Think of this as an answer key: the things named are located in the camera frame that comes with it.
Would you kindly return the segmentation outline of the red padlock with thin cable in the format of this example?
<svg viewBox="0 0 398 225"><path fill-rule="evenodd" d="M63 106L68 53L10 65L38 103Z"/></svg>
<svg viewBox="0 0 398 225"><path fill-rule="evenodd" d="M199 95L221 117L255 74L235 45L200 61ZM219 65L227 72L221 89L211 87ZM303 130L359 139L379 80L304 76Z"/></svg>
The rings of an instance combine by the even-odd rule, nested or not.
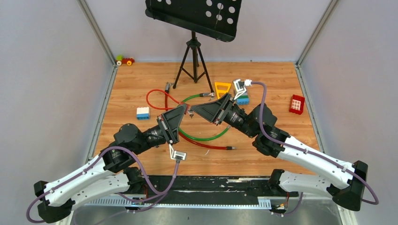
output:
<svg viewBox="0 0 398 225"><path fill-rule="evenodd" d="M152 90L150 90L150 91L147 92L147 94L146 94L146 96L145 96L145 100L146 100L147 104L148 104L151 108L153 108L153 109L156 109L156 110L165 110L165 111L168 111L168 110L172 110L172 109L173 109L173 108L170 108L170 107L157 107L157 106L154 106L153 104L151 104L150 99L149 99L149 95L150 95L151 93L153 93L153 92L161 92L161 93L164 94L164 96L166 96L167 98L170 98L172 101L174 101L175 103L177 103L178 106L186 106L187 109L185 110L185 113L187 113L187 112L189 111L189 109L190 109L190 105L189 105L189 104L186 104L186 103L183 102L183 101L178 101L178 100L176 100L174 97L172 97L172 96L171 96L169 93L167 93L165 90L161 90L161 89L152 89Z"/></svg>

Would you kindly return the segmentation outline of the small key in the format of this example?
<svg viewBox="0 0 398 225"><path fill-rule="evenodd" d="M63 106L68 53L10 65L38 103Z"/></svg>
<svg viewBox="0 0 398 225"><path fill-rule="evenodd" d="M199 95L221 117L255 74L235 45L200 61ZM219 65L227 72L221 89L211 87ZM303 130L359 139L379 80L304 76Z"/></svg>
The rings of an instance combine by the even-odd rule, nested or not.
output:
<svg viewBox="0 0 398 225"><path fill-rule="evenodd" d="M194 112L191 109L189 109L189 110L187 110L187 113L188 113L189 117L192 119L194 116Z"/></svg>

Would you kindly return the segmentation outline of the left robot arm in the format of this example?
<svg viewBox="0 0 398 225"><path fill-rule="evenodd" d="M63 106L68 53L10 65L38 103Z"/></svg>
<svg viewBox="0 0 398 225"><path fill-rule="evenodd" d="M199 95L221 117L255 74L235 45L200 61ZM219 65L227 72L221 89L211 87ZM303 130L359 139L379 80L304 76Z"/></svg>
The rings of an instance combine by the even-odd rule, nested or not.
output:
<svg viewBox="0 0 398 225"><path fill-rule="evenodd" d="M154 192L153 199L161 201L171 189L159 191L151 183L139 154L167 144L170 157L179 168L186 154L173 149L179 142L179 126L188 110L187 104L162 113L157 118L156 126L141 131L136 125L128 123L120 127L114 135L114 141L96 155L91 161L52 182L38 181L34 185L40 219L38 223L54 223L68 217L82 205L111 194L122 195L126 191L140 193L144 181Z"/></svg>

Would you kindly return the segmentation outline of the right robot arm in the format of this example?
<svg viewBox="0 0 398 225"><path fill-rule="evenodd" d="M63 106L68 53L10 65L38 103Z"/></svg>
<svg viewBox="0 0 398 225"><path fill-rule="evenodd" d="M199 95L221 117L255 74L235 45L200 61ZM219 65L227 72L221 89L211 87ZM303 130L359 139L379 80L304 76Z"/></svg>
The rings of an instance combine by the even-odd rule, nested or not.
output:
<svg viewBox="0 0 398 225"><path fill-rule="evenodd" d="M351 163L328 156L277 128L277 117L265 103L246 113L233 102L230 94L225 94L216 101L193 105L191 110L213 124L225 122L254 138L252 145L261 154L294 162L315 173L299 175L275 169L268 182L271 194L307 192L331 198L348 210L360 210L368 165L359 160Z"/></svg>

